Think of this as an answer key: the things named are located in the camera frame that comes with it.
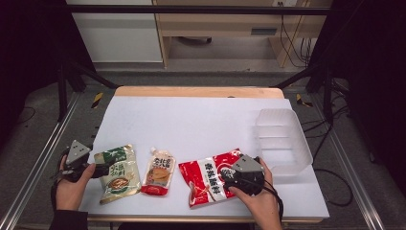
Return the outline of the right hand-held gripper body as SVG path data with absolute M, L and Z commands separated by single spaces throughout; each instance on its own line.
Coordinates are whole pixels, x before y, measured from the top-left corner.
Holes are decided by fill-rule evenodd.
M 241 155 L 230 169 L 235 171 L 234 178 L 223 180 L 224 183 L 234 181 L 235 187 L 249 196 L 256 196 L 260 193 L 264 185 L 264 172 L 258 157 Z

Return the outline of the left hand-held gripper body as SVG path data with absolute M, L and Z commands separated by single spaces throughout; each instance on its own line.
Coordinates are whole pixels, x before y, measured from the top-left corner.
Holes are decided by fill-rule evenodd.
M 89 166 L 88 158 L 92 149 L 74 140 L 67 150 L 62 175 L 70 182 L 77 182 Z

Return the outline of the red and white seasoning packet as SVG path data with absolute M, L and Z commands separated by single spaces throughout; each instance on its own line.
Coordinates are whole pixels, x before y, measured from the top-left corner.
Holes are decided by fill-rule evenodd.
M 233 149 L 215 156 L 178 164 L 180 173 L 190 188 L 191 208 L 235 196 L 224 190 L 220 171 L 230 169 L 241 155 L 240 149 Z

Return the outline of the green and cream food pouch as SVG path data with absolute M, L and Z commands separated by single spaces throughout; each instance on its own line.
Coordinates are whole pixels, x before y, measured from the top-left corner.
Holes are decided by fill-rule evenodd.
M 97 164 L 109 164 L 108 174 L 100 178 L 103 189 L 101 205 L 140 192 L 138 164 L 131 145 L 96 153 L 94 160 Z

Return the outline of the clear plastic container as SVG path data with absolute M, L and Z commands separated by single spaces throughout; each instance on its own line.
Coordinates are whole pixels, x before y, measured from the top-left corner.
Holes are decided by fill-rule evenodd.
M 313 163 L 297 114 L 292 109 L 263 109 L 256 119 L 259 152 L 275 175 L 296 175 Z

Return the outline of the orange spout sauce pouch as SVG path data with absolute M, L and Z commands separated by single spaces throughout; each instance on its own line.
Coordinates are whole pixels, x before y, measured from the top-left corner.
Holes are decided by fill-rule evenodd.
M 151 158 L 141 187 L 141 192 L 149 196 L 165 196 L 174 172 L 175 158 L 164 149 L 151 148 Z

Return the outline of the person's right hand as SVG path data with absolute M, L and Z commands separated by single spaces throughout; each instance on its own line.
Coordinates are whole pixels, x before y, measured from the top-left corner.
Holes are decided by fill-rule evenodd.
M 259 158 L 259 163 L 263 167 L 265 182 L 264 188 L 258 195 L 247 195 L 236 187 L 230 187 L 229 191 L 246 205 L 256 222 L 259 222 L 259 219 L 280 220 L 279 202 L 275 197 L 276 190 L 273 187 L 272 173 L 261 158 Z

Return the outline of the person's left hand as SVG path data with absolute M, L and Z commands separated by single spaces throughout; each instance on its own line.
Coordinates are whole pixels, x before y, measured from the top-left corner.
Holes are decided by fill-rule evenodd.
M 81 205 L 85 188 L 95 171 L 95 164 L 90 164 L 77 182 L 71 182 L 63 177 L 57 181 L 56 209 L 77 211 Z

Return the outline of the yellow and black tape marker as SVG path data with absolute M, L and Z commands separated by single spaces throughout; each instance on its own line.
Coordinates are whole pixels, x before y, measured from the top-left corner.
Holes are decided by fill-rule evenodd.
M 97 108 L 101 99 L 102 99 L 103 93 L 102 92 L 98 92 L 94 98 L 94 101 L 91 104 L 91 108 Z
M 305 102 L 301 96 L 301 94 L 296 94 L 296 102 L 297 104 L 306 106 L 306 107 L 313 107 L 313 103 Z

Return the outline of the black metal stand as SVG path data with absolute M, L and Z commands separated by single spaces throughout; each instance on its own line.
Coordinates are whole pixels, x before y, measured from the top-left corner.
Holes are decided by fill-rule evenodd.
M 64 61 L 57 70 L 59 122 L 61 122 L 68 113 L 66 82 L 69 82 L 75 92 L 83 92 L 86 88 L 86 84 L 81 77 L 82 75 L 85 75 L 110 89 L 117 89 L 119 87 L 118 84 L 105 79 L 97 74 L 96 71 L 91 70 L 75 61 Z
M 275 85 L 275 88 L 284 89 L 290 84 L 301 80 L 305 77 L 310 77 L 305 89 L 308 93 L 315 93 L 321 87 L 324 87 L 323 93 L 323 115 L 327 122 L 333 124 L 331 91 L 332 91 L 332 74 L 326 62 L 316 62 L 305 68 L 303 71 L 295 74 L 287 80 L 284 80 Z

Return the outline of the black curtain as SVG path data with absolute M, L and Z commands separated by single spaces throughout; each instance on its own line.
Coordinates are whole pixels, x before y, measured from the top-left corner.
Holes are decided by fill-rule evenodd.
M 93 71 L 92 59 L 66 0 L 0 0 L 0 148 L 11 138 L 30 93 L 56 82 L 60 61 L 40 24 L 40 15 L 69 58 Z
M 406 0 L 332 0 L 312 54 L 349 83 L 349 106 L 372 154 L 406 195 Z

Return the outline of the white cabinet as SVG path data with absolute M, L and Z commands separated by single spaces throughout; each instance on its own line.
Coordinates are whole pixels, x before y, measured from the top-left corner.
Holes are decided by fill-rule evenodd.
M 153 13 L 74 13 L 93 62 L 161 62 Z

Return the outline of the grey desk label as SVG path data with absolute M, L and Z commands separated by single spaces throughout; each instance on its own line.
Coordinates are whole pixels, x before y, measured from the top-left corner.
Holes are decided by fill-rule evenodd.
M 252 28 L 251 35 L 275 35 L 277 28 Z

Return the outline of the light wooden desk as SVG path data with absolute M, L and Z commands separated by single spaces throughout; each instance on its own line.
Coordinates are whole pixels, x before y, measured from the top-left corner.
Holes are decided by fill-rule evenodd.
M 332 0 L 152 0 L 155 6 L 239 6 L 330 8 Z M 262 36 L 267 38 L 278 64 L 284 67 L 296 54 L 299 38 L 316 38 L 324 25 L 323 15 L 184 14 L 158 13 L 160 36 L 203 37 Z M 251 35 L 252 28 L 277 28 L 275 35 Z

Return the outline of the aluminium rail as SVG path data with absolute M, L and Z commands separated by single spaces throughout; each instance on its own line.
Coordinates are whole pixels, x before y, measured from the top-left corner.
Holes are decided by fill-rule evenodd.
M 312 130 L 306 129 L 306 134 L 313 154 L 312 166 L 329 211 L 329 218 L 322 224 L 337 230 L 385 230 L 336 131 L 349 111 L 345 100 L 342 96 L 332 97 L 333 124 L 330 125 L 323 115 L 322 97 L 311 95 L 310 99 L 320 121 Z
M 34 166 L 26 177 L 24 184 L 19 190 L 11 207 L 9 208 L 8 212 L 0 219 L 0 230 L 13 230 L 13 228 L 15 227 L 34 192 L 39 178 L 43 174 L 51 156 L 53 155 L 63 132 L 65 131 L 69 121 L 71 120 L 71 117 L 77 108 L 80 97 L 80 93 L 72 94 L 71 100 L 68 103 L 66 114 L 61 118 L 60 121 L 56 123 L 52 134 L 48 138 L 46 145 L 43 147 L 41 153 L 36 159 Z

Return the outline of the black horizontal frame bar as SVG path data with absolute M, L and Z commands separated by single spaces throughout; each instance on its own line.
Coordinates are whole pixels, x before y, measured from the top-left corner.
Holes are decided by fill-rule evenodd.
M 269 14 L 328 15 L 326 8 L 239 7 L 239 6 L 148 6 L 148 5 L 66 5 L 62 8 L 77 13 L 184 13 L 184 14 Z

